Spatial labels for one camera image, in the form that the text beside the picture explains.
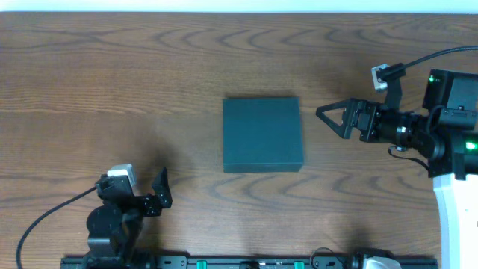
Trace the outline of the dark green box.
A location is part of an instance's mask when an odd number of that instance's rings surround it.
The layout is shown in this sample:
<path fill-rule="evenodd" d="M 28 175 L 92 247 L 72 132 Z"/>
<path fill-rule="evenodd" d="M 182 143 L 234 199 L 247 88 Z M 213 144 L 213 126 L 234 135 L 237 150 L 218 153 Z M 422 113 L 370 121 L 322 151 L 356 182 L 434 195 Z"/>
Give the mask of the dark green box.
<path fill-rule="evenodd" d="M 223 172 L 298 172 L 304 165 L 296 97 L 223 100 Z"/>

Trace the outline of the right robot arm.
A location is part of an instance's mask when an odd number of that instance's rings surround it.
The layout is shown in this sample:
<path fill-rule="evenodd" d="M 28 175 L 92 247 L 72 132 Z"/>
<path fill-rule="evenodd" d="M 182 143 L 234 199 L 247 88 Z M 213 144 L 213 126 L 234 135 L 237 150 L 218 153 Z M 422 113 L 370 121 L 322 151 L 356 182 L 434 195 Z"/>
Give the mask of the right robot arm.
<path fill-rule="evenodd" d="M 423 99 L 426 116 L 401 111 L 400 66 L 372 70 L 383 103 L 346 99 L 324 105 L 316 115 L 339 137 L 358 129 L 365 143 L 416 150 L 438 202 L 443 268 L 477 267 L 477 75 L 431 70 Z"/>

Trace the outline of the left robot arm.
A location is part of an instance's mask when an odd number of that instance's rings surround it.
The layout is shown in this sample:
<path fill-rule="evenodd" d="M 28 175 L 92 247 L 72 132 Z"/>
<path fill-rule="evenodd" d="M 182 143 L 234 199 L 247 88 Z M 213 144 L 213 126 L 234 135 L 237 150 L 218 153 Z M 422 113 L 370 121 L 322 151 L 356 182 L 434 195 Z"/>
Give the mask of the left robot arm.
<path fill-rule="evenodd" d="M 155 257 L 136 248 L 146 217 L 159 217 L 173 203 L 167 169 L 152 183 L 153 194 L 137 196 L 133 187 L 137 177 L 131 164 L 112 167 L 96 182 L 103 205 L 87 218 L 90 251 L 83 268 L 155 268 Z"/>

